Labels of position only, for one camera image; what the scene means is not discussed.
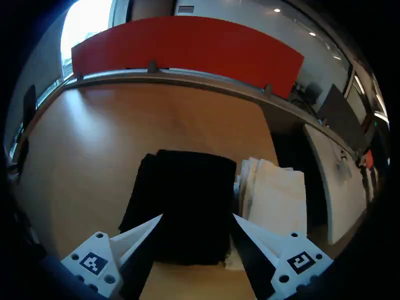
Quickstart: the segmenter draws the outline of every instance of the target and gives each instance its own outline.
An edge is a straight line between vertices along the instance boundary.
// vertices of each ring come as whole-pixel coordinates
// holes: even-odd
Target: white wall
[[[60,42],[66,15],[67,12],[60,15],[43,34],[15,84],[4,132],[4,146],[8,152],[23,119],[24,95],[28,88],[35,85],[36,96],[39,97],[54,81],[63,76]]]
[[[193,13],[178,13],[179,6],[194,6]],[[201,16],[238,23],[280,40],[304,56],[297,81],[306,86],[311,82],[322,88],[314,109],[322,106],[332,84],[344,90],[348,70],[341,61],[333,58],[320,38],[311,36],[309,30],[290,18],[298,11],[281,1],[255,0],[178,0],[175,14]]]

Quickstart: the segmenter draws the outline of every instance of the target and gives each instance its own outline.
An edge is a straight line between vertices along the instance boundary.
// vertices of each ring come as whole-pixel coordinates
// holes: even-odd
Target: wooden tabletop
[[[262,110],[233,96],[150,83],[63,92],[34,126],[17,190],[39,239],[64,258],[96,231],[117,235],[137,170],[159,149],[278,165]],[[253,299],[242,271],[155,263],[142,299]]]

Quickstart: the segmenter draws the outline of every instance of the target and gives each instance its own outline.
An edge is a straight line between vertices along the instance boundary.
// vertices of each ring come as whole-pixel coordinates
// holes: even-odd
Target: white desk
[[[349,231],[367,208],[363,177],[347,153],[351,177],[345,179],[338,169],[341,148],[309,125],[304,126],[304,132],[321,173],[328,214],[328,241],[334,244]]]

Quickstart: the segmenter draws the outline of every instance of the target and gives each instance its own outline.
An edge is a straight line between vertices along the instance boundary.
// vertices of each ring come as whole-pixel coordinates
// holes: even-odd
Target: screw hole
[[[82,275],[76,275],[76,278],[78,278],[78,280],[82,281],[83,283],[85,282],[85,278]]]
[[[287,275],[282,275],[281,277],[279,277],[279,281],[281,283],[287,283],[289,281],[289,276]]]
[[[116,279],[114,278],[114,276],[108,274],[104,277],[104,281],[108,284],[113,284],[114,282],[116,282]]]
[[[97,288],[97,286],[95,286],[94,284],[89,284],[88,285],[89,288],[91,288],[93,291],[97,292],[99,289]]]

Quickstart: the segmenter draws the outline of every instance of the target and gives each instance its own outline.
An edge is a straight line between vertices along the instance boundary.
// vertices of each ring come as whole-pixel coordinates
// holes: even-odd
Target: window
[[[108,28],[112,0],[79,0],[69,9],[61,34],[61,66],[65,79],[73,73],[71,49]]]

